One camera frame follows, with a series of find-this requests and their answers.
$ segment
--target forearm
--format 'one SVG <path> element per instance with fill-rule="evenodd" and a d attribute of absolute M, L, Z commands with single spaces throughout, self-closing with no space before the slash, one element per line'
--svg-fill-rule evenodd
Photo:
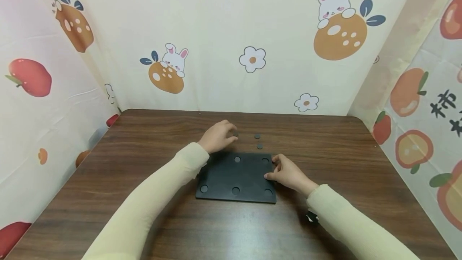
<path fill-rule="evenodd" d="M 392 234 L 355 209 L 329 186 L 318 187 L 310 194 L 307 203 L 318 215 L 320 224 L 359 260 L 418 260 Z"/>
<path fill-rule="evenodd" d="M 197 143 L 180 150 L 122 203 L 83 259 L 139 259 L 155 218 L 184 184 L 195 178 L 209 154 Z"/>

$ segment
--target green leaf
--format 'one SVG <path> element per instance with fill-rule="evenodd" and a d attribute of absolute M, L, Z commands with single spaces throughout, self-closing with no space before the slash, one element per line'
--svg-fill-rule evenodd
<path fill-rule="evenodd" d="M 380 123 L 380 121 L 383 120 L 384 116 L 385 116 L 385 111 L 380 112 L 380 114 L 378 114 L 376 123 Z"/>
<path fill-rule="evenodd" d="M 18 80 L 15 77 L 12 77 L 11 75 L 6 75 L 5 77 L 9 79 L 10 81 L 12 81 L 13 83 L 17 84 L 18 86 L 22 85 L 22 81 Z"/>
<path fill-rule="evenodd" d="M 428 71 L 424 72 L 423 75 L 422 75 L 422 78 L 420 79 L 420 83 L 419 83 L 419 92 L 423 89 L 423 85 L 425 84 L 425 82 L 427 81 L 427 78 L 428 78 Z"/>
<path fill-rule="evenodd" d="M 436 175 L 430 180 L 430 187 L 437 188 L 437 187 L 444 186 L 448 183 L 449 180 L 451 180 L 451 178 L 452 178 L 451 173 Z"/>
<path fill-rule="evenodd" d="M 411 174 L 415 174 L 419 170 L 419 168 L 420 168 L 420 164 L 413 166 L 411 169 Z"/>

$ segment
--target hand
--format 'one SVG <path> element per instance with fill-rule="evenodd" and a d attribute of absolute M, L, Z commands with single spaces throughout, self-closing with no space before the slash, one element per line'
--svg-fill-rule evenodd
<path fill-rule="evenodd" d="M 237 141 L 237 136 L 226 138 L 228 132 L 231 130 L 237 130 L 236 126 L 227 120 L 222 120 L 208 129 L 201 140 L 197 143 L 200 144 L 209 154 L 218 152 L 219 150 L 226 148 L 232 142 Z"/>
<path fill-rule="evenodd" d="M 277 181 L 278 183 L 301 193 L 305 198 L 308 198 L 310 193 L 319 187 L 318 184 L 308 179 L 298 166 L 283 154 L 274 156 L 273 163 L 276 164 L 276 168 L 274 169 L 274 172 L 265 174 L 265 179 Z"/>

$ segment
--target left hand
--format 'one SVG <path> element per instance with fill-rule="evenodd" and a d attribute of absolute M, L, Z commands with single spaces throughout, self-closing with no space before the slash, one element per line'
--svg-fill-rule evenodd
<path fill-rule="evenodd" d="M 197 143 L 209 154 L 218 152 L 237 141 L 237 136 L 226 138 L 231 130 L 237 130 L 236 126 L 227 120 L 222 120 L 210 127 Z"/>

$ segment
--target right hand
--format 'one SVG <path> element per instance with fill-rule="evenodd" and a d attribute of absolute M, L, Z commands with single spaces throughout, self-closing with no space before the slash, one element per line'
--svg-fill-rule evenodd
<path fill-rule="evenodd" d="M 319 187 L 318 184 L 308 179 L 298 166 L 283 154 L 274 156 L 272 160 L 276 168 L 274 172 L 265 174 L 265 179 L 283 184 L 301 193 L 305 198 L 308 198 L 310 193 Z"/>

